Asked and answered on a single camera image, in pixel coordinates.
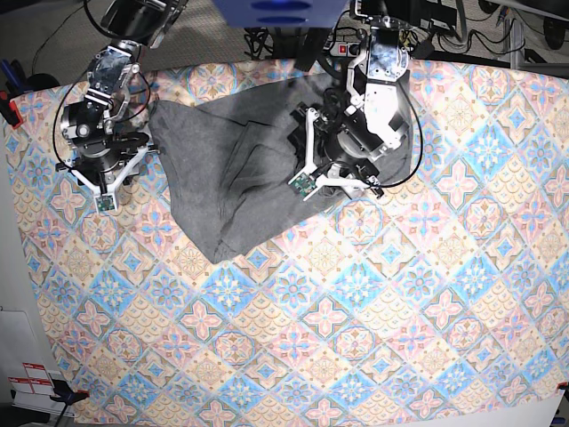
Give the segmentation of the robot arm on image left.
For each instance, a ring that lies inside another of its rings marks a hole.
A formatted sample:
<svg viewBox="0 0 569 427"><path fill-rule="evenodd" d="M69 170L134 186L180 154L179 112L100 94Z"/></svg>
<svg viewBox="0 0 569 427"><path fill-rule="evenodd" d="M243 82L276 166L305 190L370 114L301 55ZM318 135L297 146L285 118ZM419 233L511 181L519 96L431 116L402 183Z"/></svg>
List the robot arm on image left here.
<svg viewBox="0 0 569 427"><path fill-rule="evenodd" d="M130 182L140 161L156 148L146 133L117 130L132 120L127 113L132 96L128 85L140 73L136 54L144 47L158 47L186 5L184 1L112 2L93 24L111 41L84 72L88 83L84 97L58 108L56 123L72 156L59 159L56 168L70 172L91 191L100 213L118 208L118 189Z"/></svg>

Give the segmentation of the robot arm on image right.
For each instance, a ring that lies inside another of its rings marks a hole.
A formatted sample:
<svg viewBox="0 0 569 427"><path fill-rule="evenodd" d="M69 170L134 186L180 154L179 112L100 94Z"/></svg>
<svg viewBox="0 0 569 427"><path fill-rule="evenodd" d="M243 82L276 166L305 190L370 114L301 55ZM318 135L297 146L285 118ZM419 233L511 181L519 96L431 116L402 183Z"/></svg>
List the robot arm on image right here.
<svg viewBox="0 0 569 427"><path fill-rule="evenodd" d="M288 184L305 200L321 189L381 197L410 181L421 164L412 160L421 124L405 83L409 52L400 42L411 25L382 1L353 1L349 16L369 28L340 70L321 63L338 86L325 89L321 105L300 103L291 114L298 126L288 139L301 164Z"/></svg>

